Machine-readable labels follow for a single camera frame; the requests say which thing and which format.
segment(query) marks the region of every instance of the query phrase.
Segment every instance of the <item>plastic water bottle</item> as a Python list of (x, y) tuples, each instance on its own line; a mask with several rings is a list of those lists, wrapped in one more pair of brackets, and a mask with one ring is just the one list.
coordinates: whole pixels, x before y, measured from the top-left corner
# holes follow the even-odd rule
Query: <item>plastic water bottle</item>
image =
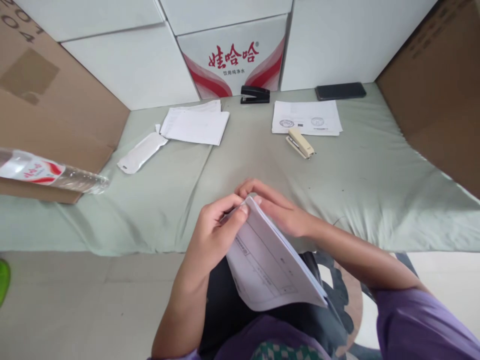
[(110, 185), (105, 176), (3, 147), (0, 147), (0, 177), (87, 194), (101, 194)]

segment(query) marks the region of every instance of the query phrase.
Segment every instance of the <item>black stapler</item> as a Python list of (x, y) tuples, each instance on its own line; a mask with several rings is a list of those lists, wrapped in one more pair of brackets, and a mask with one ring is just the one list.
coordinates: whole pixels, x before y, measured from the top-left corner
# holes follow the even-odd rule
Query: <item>black stapler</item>
[(240, 104), (268, 104), (270, 102), (270, 90), (263, 87), (243, 85), (241, 94), (250, 97), (242, 96)]

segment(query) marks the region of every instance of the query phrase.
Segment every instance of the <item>light green bed sheet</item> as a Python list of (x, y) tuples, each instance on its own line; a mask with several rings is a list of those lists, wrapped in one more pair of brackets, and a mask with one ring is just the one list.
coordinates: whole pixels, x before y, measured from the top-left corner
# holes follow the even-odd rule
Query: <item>light green bed sheet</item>
[(480, 202), (407, 144), (375, 84), (365, 89), (365, 98), (337, 101), (340, 136), (307, 136), (310, 160), (272, 134), (272, 117), (275, 100), (315, 101), (312, 89), (272, 93), (270, 104), (222, 98), (230, 118), (220, 146), (171, 140), (126, 175), (116, 163), (168, 107), (133, 111), (102, 172), (111, 179), (104, 194), (76, 205), (0, 195), (0, 251), (184, 252), (201, 207), (247, 177), (388, 251), (480, 251)]

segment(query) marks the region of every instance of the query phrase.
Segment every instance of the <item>white paper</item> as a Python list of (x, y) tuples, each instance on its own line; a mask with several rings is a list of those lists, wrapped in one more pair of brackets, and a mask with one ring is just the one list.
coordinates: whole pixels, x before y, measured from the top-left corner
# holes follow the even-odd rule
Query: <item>white paper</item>
[(304, 135), (338, 136), (343, 131), (337, 102), (283, 102), (275, 101), (271, 132), (288, 134), (296, 128)]
[(291, 303), (327, 307), (327, 293), (288, 240), (248, 196), (247, 222), (226, 254), (239, 296), (253, 311)]
[(135, 174), (167, 142), (168, 139), (161, 136), (158, 132), (151, 132), (130, 150), (127, 155), (122, 157), (118, 161), (117, 166), (126, 174)]
[(230, 113), (184, 111), (178, 115), (168, 133), (169, 139), (197, 144), (220, 145)]
[(196, 106), (171, 107), (166, 114), (165, 120), (163, 120), (160, 134), (162, 134), (166, 138), (170, 138), (170, 129), (174, 126), (180, 114), (184, 113), (185, 111), (199, 113), (219, 113), (221, 111), (220, 100), (213, 100)]

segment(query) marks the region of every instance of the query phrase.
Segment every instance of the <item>black smartphone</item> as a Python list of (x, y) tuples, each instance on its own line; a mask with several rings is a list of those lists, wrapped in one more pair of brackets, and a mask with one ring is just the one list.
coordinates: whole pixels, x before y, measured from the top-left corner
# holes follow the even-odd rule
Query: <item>black smartphone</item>
[(361, 82), (317, 86), (315, 92), (318, 101), (363, 98), (367, 95)]

